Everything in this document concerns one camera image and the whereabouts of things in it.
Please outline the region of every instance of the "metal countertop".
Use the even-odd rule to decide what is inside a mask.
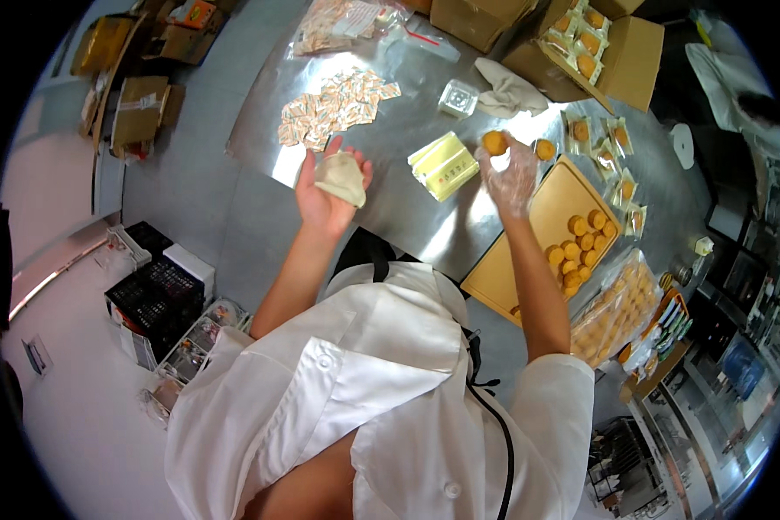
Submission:
[[[227,152],[243,166],[294,186],[303,159],[303,147],[286,147],[278,142],[280,112],[287,102],[303,92],[319,93],[322,80],[352,67],[371,68],[387,82],[397,81],[402,96],[380,101],[375,122],[356,125],[341,132],[344,146],[354,146],[374,163],[374,180],[367,190],[367,204],[355,215],[356,224],[451,278],[462,281],[502,232],[497,210],[475,175],[443,203],[436,201],[411,174],[406,158],[422,146],[453,130],[471,152],[479,137],[491,129],[509,130],[518,140],[530,143],[544,137],[564,150],[563,109],[591,116],[593,143],[603,136],[601,119],[610,117],[595,100],[551,103],[548,110],[531,117],[521,112],[510,120],[490,117],[477,109],[465,120],[437,110],[442,89],[451,78],[489,90],[488,83],[473,67],[479,51],[432,27],[414,16],[407,27],[421,34],[447,37],[461,52],[458,63],[385,38],[364,42],[350,52],[317,57],[286,59],[289,40],[300,16],[273,48],[234,124]],[[575,313],[597,293],[603,272],[631,246],[641,248],[658,276],[676,263],[690,266],[696,257],[696,240],[706,234],[703,201],[708,197],[697,166],[685,171],[673,151],[669,128],[652,112],[644,113],[613,101],[617,117],[624,116],[634,155],[621,160],[639,186],[634,201],[647,205],[643,239],[634,242],[621,236],[578,295],[570,300]],[[607,185],[587,156],[571,156],[587,179],[609,201]],[[619,221],[624,214],[614,208]],[[690,296],[696,280],[685,289]]]

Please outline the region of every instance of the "floor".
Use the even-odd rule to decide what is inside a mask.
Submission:
[[[242,168],[224,147],[254,78],[304,1],[239,6],[202,66],[171,78],[187,87],[179,122],[159,137],[156,156],[128,166],[125,178],[125,225],[147,221],[214,265],[216,294],[252,313],[277,275],[300,217],[292,190]],[[522,331],[475,299],[468,300],[468,314],[481,330],[478,380],[499,378],[494,390],[508,406],[527,360]],[[621,380],[601,381],[608,390],[596,400],[596,418],[624,413],[615,406]]]

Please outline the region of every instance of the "plastic glove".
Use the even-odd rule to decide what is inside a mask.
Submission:
[[[500,211],[524,218],[529,214],[531,199],[540,185],[538,159],[531,147],[504,131],[508,150],[491,157],[484,146],[474,152],[480,163],[482,182]]]

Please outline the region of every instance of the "open cardboard box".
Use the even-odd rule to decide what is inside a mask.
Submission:
[[[537,0],[433,0],[431,24],[488,52],[504,31],[536,6]]]
[[[607,36],[610,46],[601,58],[604,70],[594,86],[539,39],[566,14],[571,0],[551,0],[540,24],[520,36],[520,43],[503,58],[502,64],[529,80],[553,101],[595,98],[614,114],[609,97],[647,111],[659,72],[665,28],[630,16],[642,2],[590,0],[593,8],[612,20]]]

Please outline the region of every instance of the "stack of yellow labels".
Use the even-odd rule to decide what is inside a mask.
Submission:
[[[452,131],[409,156],[407,164],[413,168],[413,176],[439,202],[480,171],[479,163]]]

